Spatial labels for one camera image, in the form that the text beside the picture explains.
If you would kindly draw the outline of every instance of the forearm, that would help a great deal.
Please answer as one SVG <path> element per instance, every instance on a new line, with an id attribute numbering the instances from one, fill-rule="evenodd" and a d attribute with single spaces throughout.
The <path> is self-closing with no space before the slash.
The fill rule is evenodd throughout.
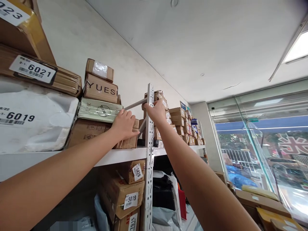
<path id="1" fill-rule="evenodd" d="M 170 163 L 203 229 L 249 227 L 251 231 L 259 231 L 235 196 L 171 126 L 163 123 L 158 129 Z"/>
<path id="2" fill-rule="evenodd" d="M 0 229 L 30 230 L 119 142 L 117 137 L 110 129 L 2 182 Z"/>

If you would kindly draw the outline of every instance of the perforated metal post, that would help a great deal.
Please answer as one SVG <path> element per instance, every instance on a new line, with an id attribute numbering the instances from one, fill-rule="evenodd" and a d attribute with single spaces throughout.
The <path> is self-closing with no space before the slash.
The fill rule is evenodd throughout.
<path id="1" fill-rule="evenodd" d="M 151 83 L 148 84 L 148 97 L 147 103 L 153 107 L 154 102 L 154 89 Z M 144 220 L 143 220 L 143 231 L 152 230 L 152 201 L 153 201 L 153 165 L 154 165 L 154 123 L 149 117 L 148 113 L 146 116 L 146 136 L 145 136 L 145 147 L 147 148 L 147 158 L 145 165 L 145 186 L 143 193 L 144 203 Z"/>

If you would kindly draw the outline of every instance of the barcode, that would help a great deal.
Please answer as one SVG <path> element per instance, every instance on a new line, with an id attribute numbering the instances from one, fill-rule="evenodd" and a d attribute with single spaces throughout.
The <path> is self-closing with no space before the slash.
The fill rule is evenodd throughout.
<path id="1" fill-rule="evenodd" d="M 3 16 L 7 16 L 7 13 L 5 13 L 3 10 L 0 10 L 0 14 L 2 14 Z"/>
<path id="2" fill-rule="evenodd" d="M 22 68 L 22 67 L 20 67 L 19 70 L 22 71 L 22 72 L 29 73 L 30 75 L 34 75 L 34 76 L 36 76 L 36 77 L 40 77 L 40 78 L 43 78 L 43 77 L 44 77 L 43 75 L 41 75 L 41 74 L 39 74 L 39 73 L 35 73 L 35 72 L 33 72 L 33 71 L 29 71 L 28 69 L 25 69 L 25 68 Z"/>
<path id="3" fill-rule="evenodd" d="M 0 119 L 0 123 L 14 125 L 14 124 L 24 124 L 25 122 L 18 120 Z"/>

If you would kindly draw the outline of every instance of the plastic sheet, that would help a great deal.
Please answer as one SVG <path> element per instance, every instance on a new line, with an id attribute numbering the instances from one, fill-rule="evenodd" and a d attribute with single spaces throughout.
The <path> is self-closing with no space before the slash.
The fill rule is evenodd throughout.
<path id="1" fill-rule="evenodd" d="M 0 153 L 62 149 L 77 107 L 73 96 L 0 76 Z"/>

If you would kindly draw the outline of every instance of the white ceiling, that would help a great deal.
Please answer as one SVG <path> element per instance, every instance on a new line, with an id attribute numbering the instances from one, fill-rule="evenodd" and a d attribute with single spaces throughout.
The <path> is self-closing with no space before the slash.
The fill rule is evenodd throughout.
<path id="1" fill-rule="evenodd" d="M 268 81 L 306 14 L 304 0 L 87 1 L 191 104 L 308 76 L 304 59 Z"/>

